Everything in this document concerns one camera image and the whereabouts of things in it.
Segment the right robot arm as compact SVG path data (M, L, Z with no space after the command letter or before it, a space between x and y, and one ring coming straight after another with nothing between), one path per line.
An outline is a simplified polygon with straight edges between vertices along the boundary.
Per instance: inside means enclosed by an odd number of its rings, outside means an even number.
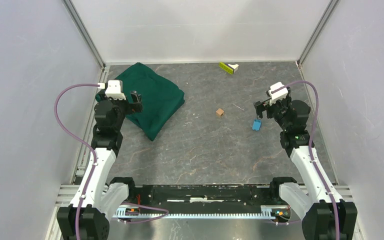
M301 100L287 96L270 104L267 99L254 104L258 118L267 114L281 127L280 143L289 159L298 169L307 192L286 178L276 178L269 189L269 199L275 204L284 201L301 220L307 240L351 240L358 210L352 201L345 201L335 189L317 156L307 121L311 107Z

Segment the blue small block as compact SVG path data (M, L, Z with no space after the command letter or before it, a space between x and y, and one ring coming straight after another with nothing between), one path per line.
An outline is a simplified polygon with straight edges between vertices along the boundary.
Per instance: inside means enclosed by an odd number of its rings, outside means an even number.
M261 128L262 122L260 119L254 119L253 124L252 124L252 130L253 131L259 131Z

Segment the brown wooden cube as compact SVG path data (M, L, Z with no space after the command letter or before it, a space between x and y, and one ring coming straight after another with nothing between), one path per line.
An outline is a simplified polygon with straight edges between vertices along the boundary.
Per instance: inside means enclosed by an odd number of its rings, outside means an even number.
M221 108L218 108L215 112L215 114L218 116L218 117L222 117L224 114L225 114L225 111Z

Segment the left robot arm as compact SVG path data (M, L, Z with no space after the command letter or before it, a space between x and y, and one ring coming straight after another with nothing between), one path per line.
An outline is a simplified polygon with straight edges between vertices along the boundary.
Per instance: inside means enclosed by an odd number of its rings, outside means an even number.
M94 106L92 140L86 146L90 150L87 168L69 205L56 214L64 240L106 240L116 209L122 202L131 204L137 198L137 190L122 181L110 184L104 192L123 141L123 121L127 115L143 110L141 95L134 90L130 95L132 102L107 97L102 90L97 94L100 100Z

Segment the green surgical cloth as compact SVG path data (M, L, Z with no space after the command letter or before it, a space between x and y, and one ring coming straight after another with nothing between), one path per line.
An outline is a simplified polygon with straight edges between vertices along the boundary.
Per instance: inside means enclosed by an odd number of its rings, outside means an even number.
M154 141L169 118L185 103L185 93L172 81L158 75L150 67L137 62L113 80L122 81L122 92L130 103L131 91L142 96L142 112L125 115L108 99L97 101L111 110L109 126L104 131L118 130L122 124L117 117L128 119L141 128L150 141Z

